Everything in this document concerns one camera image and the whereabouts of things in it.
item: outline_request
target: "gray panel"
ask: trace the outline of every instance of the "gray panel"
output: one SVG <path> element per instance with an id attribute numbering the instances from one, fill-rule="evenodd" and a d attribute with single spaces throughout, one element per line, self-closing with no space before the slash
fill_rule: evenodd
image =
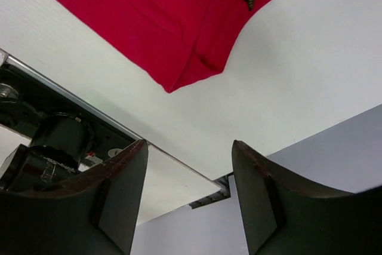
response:
<path id="1" fill-rule="evenodd" d="M 382 105 L 268 156 L 324 185 L 360 192 L 382 184 Z"/>

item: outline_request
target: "white surface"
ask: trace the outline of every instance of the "white surface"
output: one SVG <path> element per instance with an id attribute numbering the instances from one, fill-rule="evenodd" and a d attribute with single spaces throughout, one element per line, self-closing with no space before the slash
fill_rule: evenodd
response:
<path id="1" fill-rule="evenodd" d="M 382 0 L 274 0 L 224 74 L 166 94 L 55 0 L 0 0 L 0 47 L 211 179 L 382 103 Z"/>
<path id="2" fill-rule="evenodd" d="M 30 140 L 0 126 L 0 165 L 19 144 L 27 146 L 29 142 Z M 215 184 L 150 146 L 137 224 L 152 220 L 218 190 Z"/>

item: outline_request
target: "red fabric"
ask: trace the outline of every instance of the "red fabric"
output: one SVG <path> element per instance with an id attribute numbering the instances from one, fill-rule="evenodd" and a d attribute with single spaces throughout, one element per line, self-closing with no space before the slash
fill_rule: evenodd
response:
<path id="1" fill-rule="evenodd" d="M 244 24 L 270 0 L 58 0 L 167 92 L 221 73 Z"/>

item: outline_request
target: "black plastic part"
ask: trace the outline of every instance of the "black plastic part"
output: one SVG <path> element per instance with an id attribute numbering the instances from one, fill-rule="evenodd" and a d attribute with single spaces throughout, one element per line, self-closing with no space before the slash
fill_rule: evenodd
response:
<path id="1" fill-rule="evenodd" d="M 0 180 L 6 191 L 40 191 L 80 173 L 23 145 L 11 156 L 12 162 Z"/>
<path id="2" fill-rule="evenodd" d="M 26 137 L 33 138 L 42 119 L 58 113 L 81 118 L 94 133 L 85 151 L 106 160 L 113 148 L 124 149 L 134 139 L 102 121 L 58 92 L 46 87 L 22 70 L 9 64 L 0 67 L 0 82 L 19 92 L 18 99 L 0 99 L 0 124 Z"/>
<path id="3" fill-rule="evenodd" d="M 92 137 L 92 131 L 80 118 L 67 115 L 53 115 L 40 122 L 40 126 L 30 142 L 30 147 L 39 147 L 42 151 L 46 147 L 56 155 L 56 161 L 77 169 L 84 158 Z"/>
<path id="4" fill-rule="evenodd" d="M 352 194 L 308 180 L 234 142 L 250 255 L 382 254 L 382 186 Z"/>
<path id="5" fill-rule="evenodd" d="M 0 191 L 0 254 L 129 254 L 147 156 L 137 141 L 44 191 Z"/>

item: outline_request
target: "gray wall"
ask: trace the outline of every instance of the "gray wall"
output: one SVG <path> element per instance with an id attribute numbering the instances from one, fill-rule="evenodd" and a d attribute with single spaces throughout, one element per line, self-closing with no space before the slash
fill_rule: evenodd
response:
<path id="1" fill-rule="evenodd" d="M 322 184 L 350 192 L 382 185 L 382 105 L 270 155 Z M 183 207 L 137 227 L 132 255 L 247 255 L 233 178 L 230 199 Z"/>
<path id="2" fill-rule="evenodd" d="M 185 206 L 137 227 L 132 255 L 248 255 L 233 177 L 232 197 L 191 210 Z"/>

